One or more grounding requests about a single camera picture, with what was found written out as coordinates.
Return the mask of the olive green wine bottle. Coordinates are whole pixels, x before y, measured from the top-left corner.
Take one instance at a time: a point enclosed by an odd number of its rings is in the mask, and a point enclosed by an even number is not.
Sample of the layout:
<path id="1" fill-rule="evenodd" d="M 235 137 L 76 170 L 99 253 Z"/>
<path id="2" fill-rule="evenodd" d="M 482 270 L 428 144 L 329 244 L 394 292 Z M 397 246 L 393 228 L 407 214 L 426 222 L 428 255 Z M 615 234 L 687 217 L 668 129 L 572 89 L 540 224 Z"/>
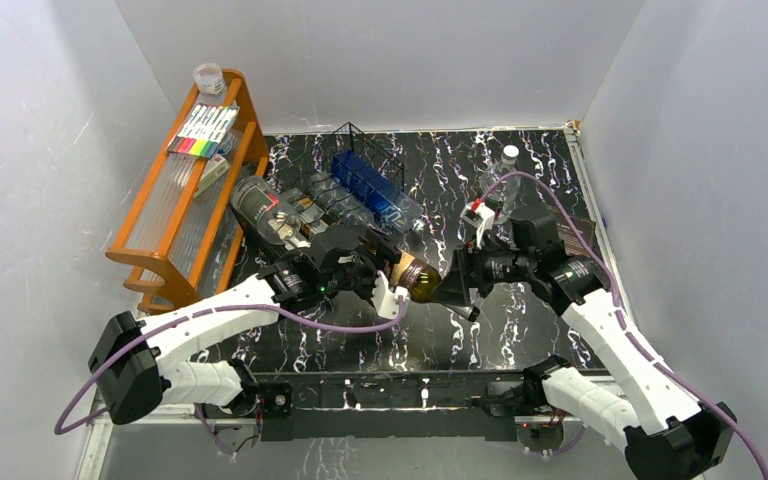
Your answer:
<path id="1" fill-rule="evenodd" d="M 408 252 L 401 252 L 400 260 L 389 274 L 390 284 L 405 288 L 414 303 L 432 303 L 434 290 L 442 277 L 437 268 Z"/>

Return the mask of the blue glass bottle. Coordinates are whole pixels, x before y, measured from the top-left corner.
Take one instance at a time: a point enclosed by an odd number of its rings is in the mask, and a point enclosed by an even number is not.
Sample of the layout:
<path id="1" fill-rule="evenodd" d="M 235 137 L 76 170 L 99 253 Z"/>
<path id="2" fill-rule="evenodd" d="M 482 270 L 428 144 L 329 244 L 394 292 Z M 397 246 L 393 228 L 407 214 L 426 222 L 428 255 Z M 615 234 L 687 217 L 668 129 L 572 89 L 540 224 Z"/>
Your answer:
<path id="1" fill-rule="evenodd" d="M 381 224 L 399 233 L 424 229 L 422 207 L 354 151 L 334 155 L 331 173 Z"/>

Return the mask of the round clear bottle black label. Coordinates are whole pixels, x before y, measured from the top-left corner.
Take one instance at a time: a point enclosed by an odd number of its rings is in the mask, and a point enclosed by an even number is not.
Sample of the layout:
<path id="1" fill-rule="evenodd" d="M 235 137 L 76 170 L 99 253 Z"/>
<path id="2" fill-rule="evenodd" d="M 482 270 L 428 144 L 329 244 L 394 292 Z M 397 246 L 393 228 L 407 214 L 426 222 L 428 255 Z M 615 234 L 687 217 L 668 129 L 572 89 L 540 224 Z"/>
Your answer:
<path id="1" fill-rule="evenodd" d="M 287 250 L 309 247 L 301 233 L 302 221 L 296 208 L 262 177 L 250 175 L 234 187 L 231 206 L 267 244 Z"/>

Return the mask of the clear bottle white cap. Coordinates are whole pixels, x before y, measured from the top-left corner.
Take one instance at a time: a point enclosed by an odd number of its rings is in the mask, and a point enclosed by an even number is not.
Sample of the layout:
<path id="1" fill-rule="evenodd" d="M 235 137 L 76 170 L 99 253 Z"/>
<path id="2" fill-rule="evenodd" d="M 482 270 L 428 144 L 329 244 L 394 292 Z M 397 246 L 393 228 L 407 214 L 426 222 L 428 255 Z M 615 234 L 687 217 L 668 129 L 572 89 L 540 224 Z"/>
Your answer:
<path id="1" fill-rule="evenodd" d="M 519 200 L 521 178 L 518 176 L 502 181 L 505 175 L 517 170 L 519 148 L 506 145 L 498 161 L 489 166 L 479 177 L 479 189 L 485 205 L 496 214 L 496 221 L 506 222 Z"/>

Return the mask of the square clear bottle black cap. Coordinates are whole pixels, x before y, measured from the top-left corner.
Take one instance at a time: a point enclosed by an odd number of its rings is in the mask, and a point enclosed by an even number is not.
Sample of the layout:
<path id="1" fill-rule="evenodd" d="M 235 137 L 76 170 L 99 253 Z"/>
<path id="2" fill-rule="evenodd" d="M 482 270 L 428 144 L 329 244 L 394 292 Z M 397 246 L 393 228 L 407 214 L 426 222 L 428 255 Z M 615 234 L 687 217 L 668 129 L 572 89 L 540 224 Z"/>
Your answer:
<path id="1" fill-rule="evenodd" d="M 328 228 L 324 210 L 298 188 L 291 188 L 281 193 L 291 206 L 295 208 L 300 220 L 300 232 L 308 239 L 323 233 Z"/>

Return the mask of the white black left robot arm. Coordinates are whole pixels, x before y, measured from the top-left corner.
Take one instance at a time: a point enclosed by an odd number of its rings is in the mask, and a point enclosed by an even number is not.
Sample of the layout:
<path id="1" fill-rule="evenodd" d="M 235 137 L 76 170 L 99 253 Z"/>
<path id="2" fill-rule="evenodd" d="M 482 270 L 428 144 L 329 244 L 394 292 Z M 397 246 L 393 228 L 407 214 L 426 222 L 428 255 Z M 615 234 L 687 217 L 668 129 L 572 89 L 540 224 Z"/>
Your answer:
<path id="1" fill-rule="evenodd" d="M 331 226 L 209 298 L 142 319 L 130 312 L 113 316 L 88 360 L 89 382 L 116 425 L 133 423 L 166 404 L 214 405 L 235 416 L 263 406 L 286 415 L 288 408 L 274 401 L 276 386 L 258 383 L 244 362 L 200 363 L 192 356 L 280 319 L 344 334 L 387 330 L 405 316 L 409 302 L 406 288 L 389 280 L 402 257 L 375 229 Z M 369 302 L 380 323 L 349 327 L 304 317 L 341 292 Z"/>

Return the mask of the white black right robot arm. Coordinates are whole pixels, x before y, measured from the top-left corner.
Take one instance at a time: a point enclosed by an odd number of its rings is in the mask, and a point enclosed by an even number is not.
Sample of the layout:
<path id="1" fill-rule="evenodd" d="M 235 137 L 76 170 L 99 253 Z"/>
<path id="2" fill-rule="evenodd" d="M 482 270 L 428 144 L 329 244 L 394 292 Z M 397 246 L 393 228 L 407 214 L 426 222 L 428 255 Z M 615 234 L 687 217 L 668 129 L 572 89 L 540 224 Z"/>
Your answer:
<path id="1" fill-rule="evenodd" d="M 704 405 L 668 377 L 659 356 L 619 319 L 610 279 L 592 258 L 571 255 L 554 216 L 513 222 L 513 244 L 492 234 L 495 214 L 467 206 L 462 220 L 475 234 L 457 248 L 435 289 L 442 303 L 470 303 L 497 284 L 525 283 L 593 348 L 621 389 L 614 394 L 557 355 L 524 369 L 519 383 L 494 382 L 472 403 L 492 416 L 562 410 L 622 451 L 638 479 L 694 479 L 719 465 L 734 435 L 724 403 Z"/>

